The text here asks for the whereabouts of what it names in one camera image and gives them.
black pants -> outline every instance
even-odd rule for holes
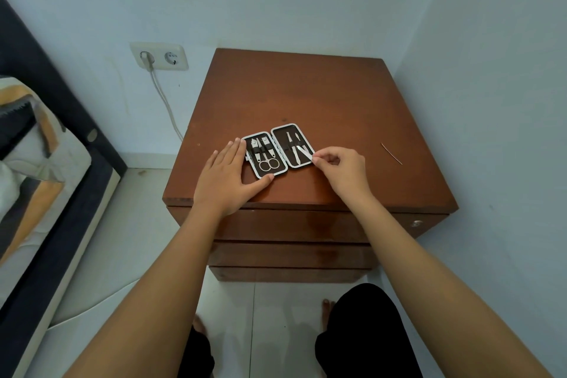
[[[341,296],[317,337],[315,357],[328,378],[423,378],[396,305],[373,284]],[[209,378],[213,367],[209,341],[191,329],[178,377]]]

double wall socket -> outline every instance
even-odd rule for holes
[[[145,69],[140,57],[143,51],[149,52],[152,55],[154,69],[164,71],[186,71],[189,69],[187,57],[181,45],[161,42],[131,42],[130,49],[134,59],[136,59],[136,63],[142,69]]]

foot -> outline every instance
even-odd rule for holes
[[[329,324],[330,312],[333,310],[335,304],[336,302],[330,302],[328,299],[322,301],[321,323],[322,323],[323,332],[327,330],[327,325]]]
[[[201,317],[199,317],[198,315],[195,315],[195,318],[193,319],[193,327],[197,332],[207,336],[207,329],[203,324]]]

scissors finger ring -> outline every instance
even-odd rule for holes
[[[262,154],[264,155],[264,158],[266,159],[266,160],[262,160],[261,162],[258,163],[258,166],[259,166],[259,168],[262,172],[269,172],[270,169],[277,169],[278,167],[280,167],[280,160],[274,159],[274,158],[269,159],[266,156],[266,153],[262,153]]]

bed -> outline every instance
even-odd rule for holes
[[[22,377],[126,165],[0,0],[0,376]]]

